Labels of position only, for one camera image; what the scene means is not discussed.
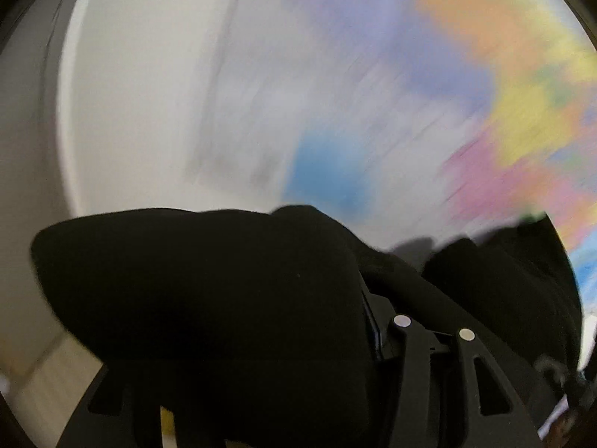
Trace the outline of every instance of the white wall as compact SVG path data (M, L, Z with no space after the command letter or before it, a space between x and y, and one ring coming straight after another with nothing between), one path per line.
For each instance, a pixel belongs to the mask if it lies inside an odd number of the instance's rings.
M29 262L35 233L67 218L40 122L41 70L59 1L35 1L0 53L0 367L15 378L62 332Z

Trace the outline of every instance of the orange paint patch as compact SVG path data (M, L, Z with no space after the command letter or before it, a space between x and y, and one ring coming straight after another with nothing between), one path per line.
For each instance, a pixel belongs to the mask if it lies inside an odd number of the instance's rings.
M418 0L418 6L502 78L535 72L543 63L539 41L507 0Z

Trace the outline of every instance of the green paint patch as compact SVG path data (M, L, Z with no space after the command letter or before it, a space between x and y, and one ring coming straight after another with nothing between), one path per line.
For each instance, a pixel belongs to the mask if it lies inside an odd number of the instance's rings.
M562 71L554 65L544 65L535 73L534 80L545 87L551 104L557 109L568 106L574 98L574 89L563 80Z

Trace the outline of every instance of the black fabric cover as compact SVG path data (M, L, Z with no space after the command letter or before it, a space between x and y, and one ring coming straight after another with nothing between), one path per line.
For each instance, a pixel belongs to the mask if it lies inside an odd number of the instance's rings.
M544 290L523 292L538 283L521 283L519 267L516 288L506 271L490 283L509 297L501 307L479 307L469 298L484 303L486 283L438 288L308 206L270 215L149 209L78 218L41 231L32 257L56 315L100 359L175 415L201 404L222 437L256 448L371 446L387 386L365 336L361 275L428 329L473 329L538 425L556 395L526 351L559 355L563 343L567 362L578 356L580 304L570 284L561 287L571 307L560 313L574 315L571 328L549 317L543 334L530 337L525 322L540 321L529 310L543 308ZM557 271L569 269L565 255L552 259L565 260ZM499 312L512 320L513 295L528 299L527 311L516 319L519 330L500 329Z
M481 245L457 240L431 258L423 277L530 364L548 355L576 370L580 298L568 256L547 217L504 228Z

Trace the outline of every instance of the metal rivet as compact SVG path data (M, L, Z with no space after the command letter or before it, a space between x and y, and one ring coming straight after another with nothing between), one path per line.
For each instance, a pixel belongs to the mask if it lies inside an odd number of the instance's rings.
M394 325L397 327L408 327L411 324L410 318L406 315L396 315L394 317Z
M475 332L470 329L462 329L458 332L458 335L460 335L461 339L466 340L467 342L471 342L475 339Z

